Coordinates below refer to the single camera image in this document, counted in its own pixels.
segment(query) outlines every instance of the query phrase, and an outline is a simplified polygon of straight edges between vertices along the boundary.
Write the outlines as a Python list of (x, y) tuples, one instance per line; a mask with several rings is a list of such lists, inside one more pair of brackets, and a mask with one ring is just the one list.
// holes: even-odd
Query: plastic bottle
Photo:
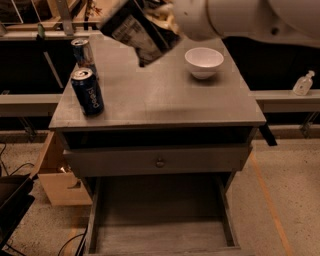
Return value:
[(314, 75), (314, 71), (309, 70), (306, 76), (300, 77), (293, 87), (293, 92), (299, 96), (307, 95), (308, 91), (310, 90), (313, 84), (312, 77)]

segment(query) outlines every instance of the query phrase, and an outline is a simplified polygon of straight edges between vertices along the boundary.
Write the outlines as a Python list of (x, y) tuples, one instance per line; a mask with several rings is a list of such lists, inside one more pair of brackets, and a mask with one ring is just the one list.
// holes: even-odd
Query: cabinet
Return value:
[[(234, 236), (225, 192), (265, 118), (223, 43), (185, 38), (145, 68), (132, 48), (90, 43), (105, 108), (84, 116), (69, 83), (50, 123), (75, 175), (96, 180), (85, 253), (251, 255)], [(185, 68), (195, 46), (225, 57), (211, 79)]]

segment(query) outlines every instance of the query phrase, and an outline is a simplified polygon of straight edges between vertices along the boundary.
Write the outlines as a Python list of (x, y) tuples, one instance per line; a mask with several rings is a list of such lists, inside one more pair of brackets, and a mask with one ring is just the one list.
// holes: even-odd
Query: white bowl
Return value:
[(210, 48), (197, 47), (186, 52), (188, 71), (197, 79), (206, 79), (217, 72), (224, 61), (223, 55)]

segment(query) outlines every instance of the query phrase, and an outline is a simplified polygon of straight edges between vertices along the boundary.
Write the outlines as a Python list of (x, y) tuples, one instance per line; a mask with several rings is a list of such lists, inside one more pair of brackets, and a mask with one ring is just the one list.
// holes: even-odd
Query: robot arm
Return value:
[(320, 48), (317, 0), (174, 0), (181, 31), (192, 40), (247, 37)]

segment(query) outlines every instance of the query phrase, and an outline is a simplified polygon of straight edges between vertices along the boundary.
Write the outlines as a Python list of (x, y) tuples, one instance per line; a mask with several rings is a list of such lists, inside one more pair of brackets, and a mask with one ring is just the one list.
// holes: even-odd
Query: drawer knob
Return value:
[(157, 168), (162, 168), (162, 167), (164, 167), (164, 165), (165, 165), (164, 160), (162, 158), (158, 158), (157, 161), (156, 161), (156, 167)]

